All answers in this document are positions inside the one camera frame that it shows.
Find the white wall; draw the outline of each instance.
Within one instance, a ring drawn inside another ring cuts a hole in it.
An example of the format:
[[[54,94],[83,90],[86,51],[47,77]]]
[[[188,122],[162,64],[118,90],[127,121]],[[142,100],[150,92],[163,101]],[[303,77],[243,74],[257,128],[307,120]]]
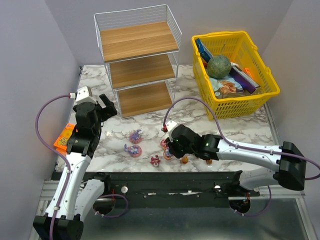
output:
[[[245,30],[263,53],[292,0],[45,0],[81,65],[103,64],[95,13],[168,4],[182,31],[180,63],[192,63],[191,37]]]
[[[263,59],[281,93],[269,101],[281,140],[320,164],[320,1],[294,0]],[[307,165],[307,176],[318,174]],[[320,236],[320,180],[305,184],[306,203]]]
[[[57,159],[37,139],[35,117],[47,100],[76,89],[79,67],[44,0],[2,1],[0,33],[0,239],[27,240]],[[43,112],[49,143],[71,106],[60,100]]]

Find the screw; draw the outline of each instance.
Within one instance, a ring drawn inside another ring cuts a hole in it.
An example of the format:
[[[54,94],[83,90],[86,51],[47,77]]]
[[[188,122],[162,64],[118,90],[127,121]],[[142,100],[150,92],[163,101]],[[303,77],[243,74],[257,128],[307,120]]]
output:
[[[128,192],[127,186],[123,186],[123,187],[121,188],[121,192],[122,192],[123,194],[126,194],[126,193]]]

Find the marble surface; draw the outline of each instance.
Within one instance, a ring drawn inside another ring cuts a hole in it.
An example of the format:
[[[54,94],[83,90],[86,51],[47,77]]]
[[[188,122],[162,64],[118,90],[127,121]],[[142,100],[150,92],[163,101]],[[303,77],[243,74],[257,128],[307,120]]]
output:
[[[79,87],[89,86],[96,99],[100,94],[115,102],[111,86],[103,65],[86,65],[83,68]],[[179,67],[178,80],[176,82],[175,99],[186,96],[200,97],[194,78],[192,65]],[[87,168],[87,172],[208,172],[208,171],[238,171],[253,170],[259,166],[232,160],[213,161],[207,165],[205,161],[194,156],[188,156],[187,164],[181,164],[179,159],[172,158],[167,161],[163,156],[160,141],[167,135],[161,131],[165,110],[142,114],[126,119],[119,115],[110,118],[104,123],[99,145],[94,157]],[[186,125],[196,133],[217,134],[217,126],[213,120],[209,121],[204,107],[194,100],[179,102],[170,112],[168,119]],[[75,123],[75,113],[70,116],[70,123]],[[241,116],[219,120],[222,131],[231,140],[244,143],[274,145],[274,140],[268,123],[264,107],[249,116]],[[131,146],[129,135],[133,131],[141,129],[143,141],[138,145],[142,148],[141,156],[131,157],[124,152],[124,145]],[[151,165],[152,155],[159,155],[161,163],[159,167]],[[64,162],[58,159],[56,170],[62,171]]]

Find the purple toy figurine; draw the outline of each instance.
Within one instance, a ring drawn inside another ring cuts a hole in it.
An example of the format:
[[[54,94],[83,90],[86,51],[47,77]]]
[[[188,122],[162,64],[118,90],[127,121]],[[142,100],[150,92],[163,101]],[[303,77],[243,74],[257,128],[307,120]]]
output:
[[[131,155],[131,157],[134,158],[139,157],[142,153],[142,149],[138,145],[127,146],[127,144],[125,144],[124,151],[128,152]]]
[[[140,131],[141,129],[138,129],[137,131],[134,131],[133,133],[130,134],[129,136],[130,142],[132,142],[133,144],[138,144],[142,141],[141,135],[139,134]]]
[[[164,159],[169,161],[169,160],[172,159],[172,156],[173,156],[173,154],[171,154],[171,153],[169,152],[169,148],[167,147],[167,148],[164,150],[164,152],[163,152],[163,157],[164,157]]]

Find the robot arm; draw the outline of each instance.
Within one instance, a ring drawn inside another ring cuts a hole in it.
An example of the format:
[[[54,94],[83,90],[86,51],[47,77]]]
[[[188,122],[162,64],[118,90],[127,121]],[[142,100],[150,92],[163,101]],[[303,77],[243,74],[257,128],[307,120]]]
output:
[[[45,215],[36,216],[34,219],[33,226],[43,240],[49,239],[49,226],[55,211],[54,239],[80,239],[84,218],[96,199],[105,191],[103,179],[91,179],[78,196],[86,169],[98,146],[103,123],[115,116],[117,110],[114,103],[109,101],[104,94],[99,96],[105,104],[105,107],[102,108],[98,101],[94,100],[91,89],[87,86],[70,95],[75,98],[77,103],[73,107],[76,125],[67,142],[66,149],[66,159],[70,164],[70,170],[65,165],[56,192],[45,210]],[[63,192],[68,174],[70,174],[68,184],[59,208],[57,208],[57,200]]]
[[[245,190],[276,184],[290,190],[304,189],[306,162],[295,157],[273,154],[281,151],[302,156],[291,142],[284,142],[282,146],[260,146],[229,140],[235,144],[231,146],[219,135],[200,136],[174,121],[167,121],[165,128],[169,134],[166,139],[169,152],[177,158],[193,154],[203,160],[235,160],[261,166],[262,168],[256,170],[241,172],[238,185]],[[238,148],[238,145],[269,151],[266,153],[247,150]]]

